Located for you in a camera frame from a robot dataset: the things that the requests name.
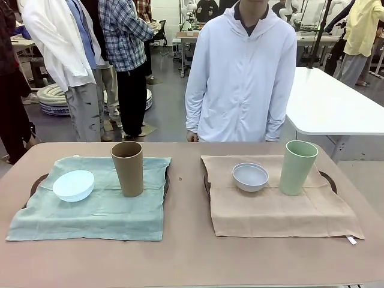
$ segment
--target placemat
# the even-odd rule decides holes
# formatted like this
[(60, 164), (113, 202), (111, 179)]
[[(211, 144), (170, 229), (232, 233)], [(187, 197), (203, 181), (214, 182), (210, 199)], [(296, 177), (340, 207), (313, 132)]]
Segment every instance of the placemat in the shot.
[[(170, 158), (144, 158), (144, 192), (122, 195), (112, 158), (68, 157), (57, 161), (36, 193), (13, 218), (8, 241), (100, 238), (161, 241), (165, 171)], [(95, 188), (83, 201), (68, 203), (52, 191), (63, 174), (91, 171)]]
[[(278, 189), (283, 156), (202, 156), (211, 183), (211, 217), (216, 236), (333, 237), (364, 239), (351, 208), (314, 166), (298, 196)], [(269, 173), (256, 193), (240, 190), (232, 175), (240, 163), (256, 163)]]

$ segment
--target blue plaid shirt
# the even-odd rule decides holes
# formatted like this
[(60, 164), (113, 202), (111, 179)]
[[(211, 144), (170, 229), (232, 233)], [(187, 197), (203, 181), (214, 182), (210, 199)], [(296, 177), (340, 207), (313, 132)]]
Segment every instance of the blue plaid shirt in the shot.
[(143, 42), (152, 39), (154, 31), (137, 18), (133, 0), (98, 0), (98, 4), (107, 57), (116, 71), (131, 71), (144, 64)]

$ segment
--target brown cup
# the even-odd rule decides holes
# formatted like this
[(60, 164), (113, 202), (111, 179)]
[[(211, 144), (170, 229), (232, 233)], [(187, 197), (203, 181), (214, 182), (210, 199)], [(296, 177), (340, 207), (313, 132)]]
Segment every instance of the brown cup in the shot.
[(121, 142), (115, 145), (110, 153), (123, 195), (136, 197), (142, 194), (144, 190), (142, 146), (132, 141)]

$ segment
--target plaid shirt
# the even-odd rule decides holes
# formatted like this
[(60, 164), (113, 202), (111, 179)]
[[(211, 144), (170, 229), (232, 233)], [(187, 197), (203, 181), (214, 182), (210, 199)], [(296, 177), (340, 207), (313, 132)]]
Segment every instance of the plaid shirt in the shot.
[(98, 0), (108, 60), (116, 71), (131, 71), (144, 64), (144, 41), (152, 28), (135, 14), (133, 0)]
[(16, 20), (12, 9), (0, 0), (0, 75), (11, 74), (16, 69), (11, 36)]
[(145, 22), (150, 23), (152, 21), (152, 8), (151, 0), (136, 0), (137, 15)]

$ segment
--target neck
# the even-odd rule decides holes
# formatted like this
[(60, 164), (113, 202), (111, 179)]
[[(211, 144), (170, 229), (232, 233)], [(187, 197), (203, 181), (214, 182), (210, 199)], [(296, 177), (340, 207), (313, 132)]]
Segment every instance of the neck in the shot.
[(240, 1), (241, 19), (247, 27), (256, 25), (261, 17), (263, 17), (267, 7), (267, 3), (263, 3), (261, 6), (259, 2)]

